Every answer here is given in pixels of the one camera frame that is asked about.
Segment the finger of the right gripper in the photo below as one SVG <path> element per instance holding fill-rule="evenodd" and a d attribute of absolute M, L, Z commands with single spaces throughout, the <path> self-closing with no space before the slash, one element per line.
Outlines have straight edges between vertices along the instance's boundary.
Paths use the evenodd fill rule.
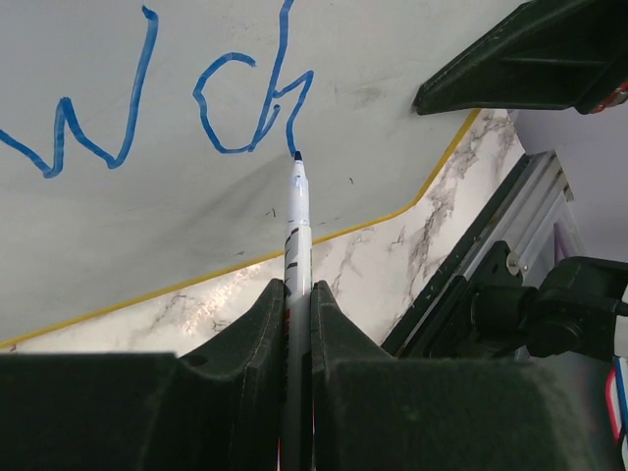
<path fill-rule="evenodd" d="M 469 108 L 600 113 L 627 100 L 627 4 L 529 1 L 424 82 L 420 115 Z"/>

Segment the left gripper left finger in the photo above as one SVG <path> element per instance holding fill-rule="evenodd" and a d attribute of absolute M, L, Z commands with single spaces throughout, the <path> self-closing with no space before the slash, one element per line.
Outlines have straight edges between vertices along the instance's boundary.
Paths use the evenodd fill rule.
<path fill-rule="evenodd" d="M 192 352 L 5 354 L 5 470 L 273 470 L 284 285 Z"/>

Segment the white marker pen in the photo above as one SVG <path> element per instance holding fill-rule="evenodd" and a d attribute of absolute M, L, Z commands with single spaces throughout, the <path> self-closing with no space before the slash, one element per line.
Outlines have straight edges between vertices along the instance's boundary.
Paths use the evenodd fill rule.
<path fill-rule="evenodd" d="M 309 181 L 301 153 L 295 152 L 288 186 L 288 234 L 284 254 L 287 382 L 280 434 L 282 470 L 312 468 L 312 287 Z"/>

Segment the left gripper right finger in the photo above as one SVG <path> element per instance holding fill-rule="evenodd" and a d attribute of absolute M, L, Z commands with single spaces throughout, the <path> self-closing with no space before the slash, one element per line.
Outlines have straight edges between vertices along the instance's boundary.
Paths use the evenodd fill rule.
<path fill-rule="evenodd" d="M 315 463 L 320 470 L 619 470 L 607 370 L 558 360 L 396 359 L 311 298 Z"/>

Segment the yellow framed whiteboard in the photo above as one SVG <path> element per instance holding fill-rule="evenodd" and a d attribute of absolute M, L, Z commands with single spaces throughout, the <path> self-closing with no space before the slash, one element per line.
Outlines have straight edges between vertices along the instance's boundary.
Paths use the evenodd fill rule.
<path fill-rule="evenodd" d="M 393 216 L 468 113 L 419 86 L 513 1 L 5 1 L 1 338 Z"/>

